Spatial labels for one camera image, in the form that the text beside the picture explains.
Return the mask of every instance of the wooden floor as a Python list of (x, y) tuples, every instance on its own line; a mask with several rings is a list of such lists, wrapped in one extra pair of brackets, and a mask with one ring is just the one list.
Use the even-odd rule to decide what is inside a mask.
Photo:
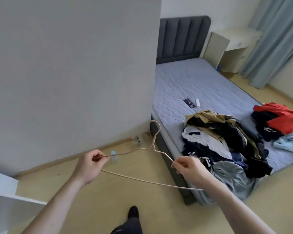
[[(260, 102), (293, 105), (271, 89), (255, 90), (239, 76), (231, 80)], [(151, 143), (149, 135), (144, 145)], [(126, 142), (104, 150), (110, 153), (129, 151)], [(76, 161), (51, 167), (20, 178), (17, 195), (48, 201), (70, 176)], [(157, 153), (141, 150), (109, 162), (107, 170), (149, 181), (174, 184)], [(277, 233), (293, 233), (293, 166), (264, 180), (246, 204)], [(82, 189), (74, 200), (61, 233), (110, 233), (126, 220), (128, 209), (137, 205), (145, 234), (156, 233), (232, 233), (221, 210), (199, 204), (185, 206), (177, 189), (145, 184), (101, 173)], [(9, 233), (20, 233), (26, 223)]]

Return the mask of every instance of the red shirt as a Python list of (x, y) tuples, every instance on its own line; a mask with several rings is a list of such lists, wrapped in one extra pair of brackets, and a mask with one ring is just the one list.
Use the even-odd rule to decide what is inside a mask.
[(268, 111), (277, 114), (279, 117), (267, 121), (267, 125), (281, 131), (283, 134), (293, 132), (293, 111), (285, 105), (276, 103), (268, 103), (262, 106), (255, 105), (253, 110), (257, 112)]

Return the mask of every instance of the black shoe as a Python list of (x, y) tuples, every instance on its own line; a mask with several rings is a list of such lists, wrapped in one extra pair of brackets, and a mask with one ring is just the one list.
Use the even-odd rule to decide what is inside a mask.
[(138, 212), (138, 208), (137, 208), (137, 206), (132, 206), (132, 207), (129, 209), (129, 212), (128, 212), (128, 219), (131, 218), (131, 217), (137, 217), (137, 218), (139, 218), (139, 212)]

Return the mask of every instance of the leg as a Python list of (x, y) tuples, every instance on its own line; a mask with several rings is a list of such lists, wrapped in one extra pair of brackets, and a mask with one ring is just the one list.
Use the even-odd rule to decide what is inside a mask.
[(111, 234), (142, 234), (142, 227), (139, 221), (139, 213), (136, 206), (129, 209), (128, 220), (115, 228)]

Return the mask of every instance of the person's left hand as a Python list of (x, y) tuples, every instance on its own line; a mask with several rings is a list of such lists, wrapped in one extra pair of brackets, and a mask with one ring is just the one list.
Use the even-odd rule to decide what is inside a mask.
[(85, 153), (79, 158), (70, 180), (77, 181), (81, 188), (92, 182), (106, 162), (109, 161), (108, 157), (102, 156), (105, 156), (105, 154), (97, 149)]

